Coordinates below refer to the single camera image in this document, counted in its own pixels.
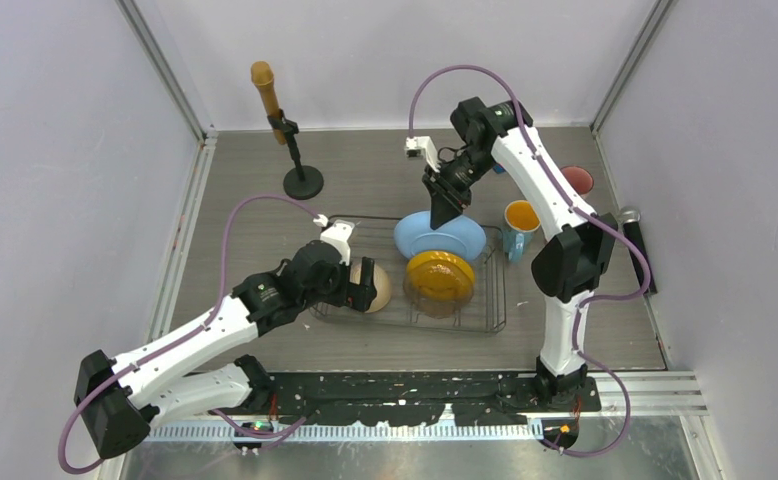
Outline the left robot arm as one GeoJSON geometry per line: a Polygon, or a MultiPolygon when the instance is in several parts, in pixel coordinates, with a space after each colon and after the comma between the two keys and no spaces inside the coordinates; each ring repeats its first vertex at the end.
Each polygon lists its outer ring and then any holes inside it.
{"type": "Polygon", "coordinates": [[[237,360],[210,374],[194,369],[316,304],[367,311],[378,294],[375,262],[363,258],[356,281],[350,270],[336,247],[314,240],[276,269],[246,277],[209,312],[171,333],[113,358],[101,350],[84,357],[74,402],[98,457],[127,453],[156,426],[201,411],[263,412],[272,389],[254,361],[237,360]]]}

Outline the blue glazed mug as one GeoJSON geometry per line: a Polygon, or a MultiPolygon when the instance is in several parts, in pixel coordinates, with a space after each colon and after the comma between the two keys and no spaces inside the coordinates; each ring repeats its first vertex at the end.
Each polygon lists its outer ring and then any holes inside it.
{"type": "Polygon", "coordinates": [[[541,220],[527,200],[509,203],[503,212],[502,250],[511,263],[519,262],[528,243],[541,227],[541,220]]]}

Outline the pink patterned mug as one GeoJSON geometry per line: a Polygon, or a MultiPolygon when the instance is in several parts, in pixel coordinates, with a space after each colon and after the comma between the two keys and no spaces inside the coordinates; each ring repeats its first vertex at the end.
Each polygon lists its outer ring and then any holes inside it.
{"type": "Polygon", "coordinates": [[[595,180],[589,171],[579,166],[566,166],[560,169],[563,177],[573,190],[585,198],[594,188],[595,180]]]}

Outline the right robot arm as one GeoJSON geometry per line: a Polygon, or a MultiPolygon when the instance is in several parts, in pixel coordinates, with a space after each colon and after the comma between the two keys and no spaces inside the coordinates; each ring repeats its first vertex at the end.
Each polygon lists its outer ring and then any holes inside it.
{"type": "Polygon", "coordinates": [[[561,410],[587,380],[581,356],[588,301],[607,271],[618,224],[599,215],[574,191],[543,145],[524,109],[505,101],[487,106],[477,97],[461,101],[450,115],[463,149],[450,161],[430,163],[423,176],[429,193],[430,226],[460,216],[471,188],[500,165],[536,213],[545,244],[531,262],[532,277],[545,297],[545,337],[532,381],[536,400],[561,410]]]}

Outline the light blue plate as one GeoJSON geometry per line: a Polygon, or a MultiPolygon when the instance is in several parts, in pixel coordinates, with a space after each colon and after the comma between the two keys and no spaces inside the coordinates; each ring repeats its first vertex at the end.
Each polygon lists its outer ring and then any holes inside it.
{"type": "Polygon", "coordinates": [[[445,251],[472,262],[487,244],[483,227],[471,218],[461,215],[438,229],[431,229],[429,211],[411,213],[399,220],[393,239],[399,252],[408,259],[425,251],[445,251]]]}

